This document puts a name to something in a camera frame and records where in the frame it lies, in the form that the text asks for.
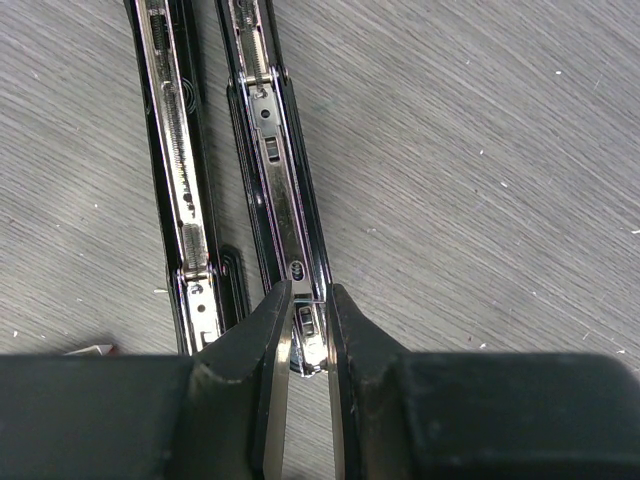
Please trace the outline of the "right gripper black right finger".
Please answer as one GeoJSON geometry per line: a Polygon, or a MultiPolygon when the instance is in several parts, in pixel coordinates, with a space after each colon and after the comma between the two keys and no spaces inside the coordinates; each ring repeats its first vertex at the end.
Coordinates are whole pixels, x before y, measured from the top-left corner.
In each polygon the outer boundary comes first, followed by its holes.
{"type": "Polygon", "coordinates": [[[589,353],[416,352],[327,299],[340,479],[635,479],[639,382],[589,353]]]}

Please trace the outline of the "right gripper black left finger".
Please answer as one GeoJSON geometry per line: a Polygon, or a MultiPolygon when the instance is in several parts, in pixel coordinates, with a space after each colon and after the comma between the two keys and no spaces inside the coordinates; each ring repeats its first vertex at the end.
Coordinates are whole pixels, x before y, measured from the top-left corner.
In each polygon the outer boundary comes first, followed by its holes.
{"type": "Polygon", "coordinates": [[[292,286],[194,356],[5,355],[5,479],[278,479],[292,286]]]}

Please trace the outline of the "red white staple box sleeve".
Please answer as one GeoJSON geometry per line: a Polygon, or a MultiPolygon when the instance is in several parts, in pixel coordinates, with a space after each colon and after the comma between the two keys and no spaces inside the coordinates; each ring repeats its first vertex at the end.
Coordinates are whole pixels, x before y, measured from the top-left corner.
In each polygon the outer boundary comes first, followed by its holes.
{"type": "Polygon", "coordinates": [[[113,344],[94,344],[81,349],[68,352],[69,356],[109,356],[116,353],[113,344]]]}

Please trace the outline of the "black stapler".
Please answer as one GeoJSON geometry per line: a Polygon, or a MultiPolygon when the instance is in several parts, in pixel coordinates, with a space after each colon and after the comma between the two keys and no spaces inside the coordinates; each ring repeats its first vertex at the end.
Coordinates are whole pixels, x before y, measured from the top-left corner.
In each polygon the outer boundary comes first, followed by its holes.
{"type": "Polygon", "coordinates": [[[227,99],[263,287],[289,280],[290,366],[308,377],[327,364],[331,270],[294,86],[270,1],[216,4],[229,68],[227,99]]]}
{"type": "Polygon", "coordinates": [[[189,1],[128,0],[178,351],[193,355],[249,312],[240,252],[218,241],[189,1]]]}

